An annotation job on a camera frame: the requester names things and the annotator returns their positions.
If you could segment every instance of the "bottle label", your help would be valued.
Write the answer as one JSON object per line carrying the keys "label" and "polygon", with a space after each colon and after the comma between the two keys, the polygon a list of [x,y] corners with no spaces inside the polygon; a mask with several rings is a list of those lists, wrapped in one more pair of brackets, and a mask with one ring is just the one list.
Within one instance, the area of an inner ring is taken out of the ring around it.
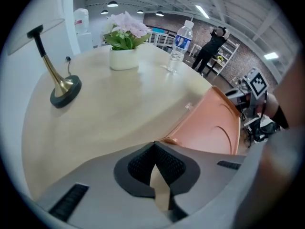
{"label": "bottle label", "polygon": [[192,41],[192,39],[188,39],[184,36],[177,34],[176,38],[175,38],[175,45],[179,48],[187,50],[191,41]]}

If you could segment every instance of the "black lamp base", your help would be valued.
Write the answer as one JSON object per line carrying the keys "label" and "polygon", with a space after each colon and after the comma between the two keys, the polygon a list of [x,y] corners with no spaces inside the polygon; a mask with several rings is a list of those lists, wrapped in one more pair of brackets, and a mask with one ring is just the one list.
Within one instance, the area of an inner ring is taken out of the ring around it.
{"label": "black lamp base", "polygon": [[64,106],[68,105],[81,90],[81,81],[78,76],[71,75],[66,77],[66,79],[72,80],[73,85],[63,96],[55,97],[55,89],[53,89],[51,93],[50,102],[56,108],[63,108]]}

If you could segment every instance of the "water bottle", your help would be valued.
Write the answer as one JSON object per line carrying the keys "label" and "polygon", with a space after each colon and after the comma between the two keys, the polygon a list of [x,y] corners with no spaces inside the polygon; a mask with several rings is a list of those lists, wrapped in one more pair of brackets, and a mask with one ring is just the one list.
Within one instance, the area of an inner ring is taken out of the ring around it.
{"label": "water bottle", "polygon": [[193,39],[192,28],[194,23],[185,21],[184,26],[179,29],[173,43],[173,50],[170,54],[170,60],[167,64],[167,70],[177,72],[176,68],[182,62],[184,54],[187,52],[189,45]]}

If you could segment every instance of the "brick wall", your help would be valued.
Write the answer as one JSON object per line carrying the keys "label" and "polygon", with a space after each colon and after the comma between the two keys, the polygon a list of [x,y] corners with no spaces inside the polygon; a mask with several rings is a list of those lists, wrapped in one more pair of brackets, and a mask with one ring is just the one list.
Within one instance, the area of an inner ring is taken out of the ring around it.
{"label": "brick wall", "polygon": [[[175,14],[165,14],[164,17],[159,17],[155,14],[145,14],[143,23],[177,32],[184,25],[185,20],[189,19],[189,17]],[[203,46],[209,42],[211,38],[209,29],[212,25],[196,19],[194,19],[193,22],[194,27],[192,43]],[[235,55],[221,72],[221,75],[232,83],[233,78],[236,79],[243,76],[250,71],[252,67],[256,67],[262,71],[264,77],[268,81],[270,85],[269,92],[273,92],[277,83],[265,64],[259,59],[259,57],[257,57],[255,53],[253,53],[236,37],[230,35],[229,39],[234,43],[239,43],[240,46]]]}

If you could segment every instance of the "bottle cap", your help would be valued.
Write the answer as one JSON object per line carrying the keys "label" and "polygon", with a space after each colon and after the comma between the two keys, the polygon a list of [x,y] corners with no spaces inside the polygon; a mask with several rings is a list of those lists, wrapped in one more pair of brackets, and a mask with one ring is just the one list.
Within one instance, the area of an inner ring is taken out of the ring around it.
{"label": "bottle cap", "polygon": [[184,22],[184,25],[187,27],[187,28],[193,28],[193,26],[194,26],[194,23],[193,22],[191,22],[191,21],[185,21]]}

